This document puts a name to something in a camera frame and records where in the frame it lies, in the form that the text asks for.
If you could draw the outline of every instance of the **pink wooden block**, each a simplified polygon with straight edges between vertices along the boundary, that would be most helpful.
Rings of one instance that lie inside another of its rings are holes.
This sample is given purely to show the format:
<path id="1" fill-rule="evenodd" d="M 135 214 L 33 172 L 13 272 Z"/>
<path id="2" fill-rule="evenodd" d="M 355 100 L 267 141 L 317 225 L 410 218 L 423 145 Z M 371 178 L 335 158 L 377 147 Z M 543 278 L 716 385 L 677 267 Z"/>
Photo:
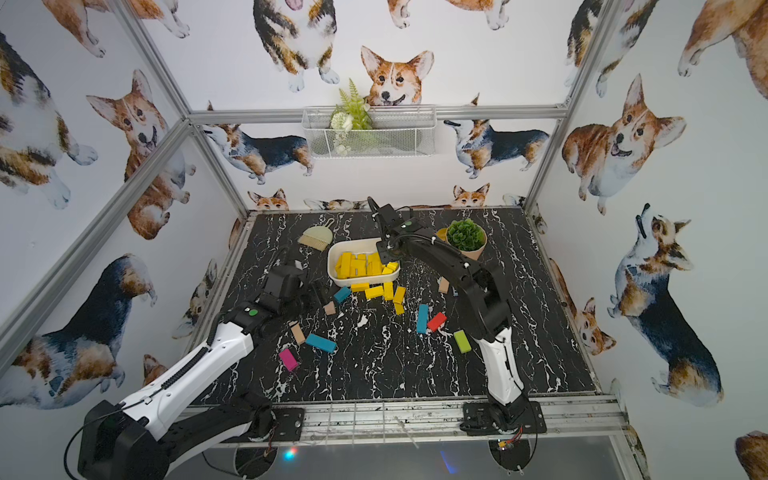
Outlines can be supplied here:
<path id="1" fill-rule="evenodd" d="M 292 372 L 297 366 L 299 366 L 299 363 L 296 361 L 296 359 L 293 358 L 293 354 L 291 354 L 290 350 L 285 349 L 280 352 L 279 355 L 280 359 L 283 360 L 283 364 L 286 366 L 289 372 Z"/>

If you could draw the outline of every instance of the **black marble surface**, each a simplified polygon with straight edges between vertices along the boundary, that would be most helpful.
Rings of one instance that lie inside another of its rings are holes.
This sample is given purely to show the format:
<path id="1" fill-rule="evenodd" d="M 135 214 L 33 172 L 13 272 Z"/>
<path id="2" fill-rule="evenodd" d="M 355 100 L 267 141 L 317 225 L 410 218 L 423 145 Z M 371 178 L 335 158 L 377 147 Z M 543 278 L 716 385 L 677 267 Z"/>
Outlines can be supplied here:
<path id="1" fill-rule="evenodd" d="M 480 260 L 501 264 L 513 280 L 515 358 L 531 394 L 594 391 L 521 210 L 416 210 L 414 215 L 435 230 L 467 217 L 485 229 L 488 245 Z M 223 307 L 249 299 L 275 252 L 329 217 L 336 218 L 332 226 L 336 242 L 378 236 L 371 214 L 365 212 L 259 215 Z M 328 249 L 321 253 L 303 247 L 302 254 L 309 278 L 324 279 L 330 285 Z M 227 402 L 249 385 L 274 402 L 484 395 L 485 367 L 479 346 L 470 340 L 472 351 L 461 354 L 447 334 L 460 329 L 452 291 L 439 293 L 439 275 L 413 258 L 402 262 L 397 285 L 407 289 L 404 315 L 395 315 L 391 302 L 381 298 L 368 302 L 364 293 L 354 293 L 336 315 L 326 316 L 320 309 L 300 319 L 305 335 L 315 333 L 338 344 L 334 354 L 306 344 L 297 346 L 287 330 L 225 372 L 196 404 Z M 420 303 L 430 306 L 430 318 L 437 312 L 446 314 L 444 329 L 429 335 L 416 333 Z M 286 347 L 298 353 L 300 366 L 294 372 L 288 372 L 277 356 Z"/>

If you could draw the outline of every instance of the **artificial plant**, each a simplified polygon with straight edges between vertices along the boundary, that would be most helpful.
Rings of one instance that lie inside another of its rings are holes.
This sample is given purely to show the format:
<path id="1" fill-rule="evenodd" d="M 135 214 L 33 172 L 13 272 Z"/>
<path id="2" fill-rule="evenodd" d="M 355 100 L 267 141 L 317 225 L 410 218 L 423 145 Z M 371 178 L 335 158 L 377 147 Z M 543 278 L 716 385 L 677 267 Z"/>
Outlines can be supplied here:
<path id="1" fill-rule="evenodd" d="M 470 219 L 451 222 L 446 237 L 451 245 L 464 252 L 472 252 L 485 245 L 482 228 Z"/>

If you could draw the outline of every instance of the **wire basket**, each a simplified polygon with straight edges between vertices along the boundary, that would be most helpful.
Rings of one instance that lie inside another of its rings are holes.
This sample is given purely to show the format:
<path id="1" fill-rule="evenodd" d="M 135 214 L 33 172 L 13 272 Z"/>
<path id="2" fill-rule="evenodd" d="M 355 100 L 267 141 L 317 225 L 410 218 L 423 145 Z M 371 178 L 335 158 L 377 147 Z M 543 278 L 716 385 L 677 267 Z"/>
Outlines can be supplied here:
<path id="1" fill-rule="evenodd" d="M 435 153 L 434 105 L 377 107 L 373 130 L 333 130 L 334 107 L 304 110 L 302 127 L 314 158 L 426 157 Z"/>

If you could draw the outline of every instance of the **plant pot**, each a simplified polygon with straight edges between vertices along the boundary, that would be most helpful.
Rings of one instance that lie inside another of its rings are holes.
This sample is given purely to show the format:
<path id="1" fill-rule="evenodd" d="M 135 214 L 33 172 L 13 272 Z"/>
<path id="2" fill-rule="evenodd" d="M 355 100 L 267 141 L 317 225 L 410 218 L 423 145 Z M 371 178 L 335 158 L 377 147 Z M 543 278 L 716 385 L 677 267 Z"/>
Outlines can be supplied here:
<path id="1" fill-rule="evenodd" d="M 465 252 L 464 250 L 461 250 L 461 252 L 464 254 L 465 257 L 469 257 L 469 258 L 471 258 L 473 260 L 477 260 L 478 258 L 480 258 L 480 254 L 482 253 L 482 251 L 485 250 L 485 245 L 488 243 L 488 236 L 485 234 L 485 230 L 483 230 L 483 227 L 480 227 L 480 230 L 482 230 L 482 236 L 483 236 L 483 239 L 485 240 L 485 242 L 483 242 L 482 247 L 478 248 L 477 250 L 473 250 L 471 252 Z M 437 231 L 437 236 L 438 236 L 438 238 L 440 240 L 450 244 L 450 242 L 448 242 L 448 228 L 447 227 L 446 228 L 441 228 L 440 230 L 438 230 Z"/>

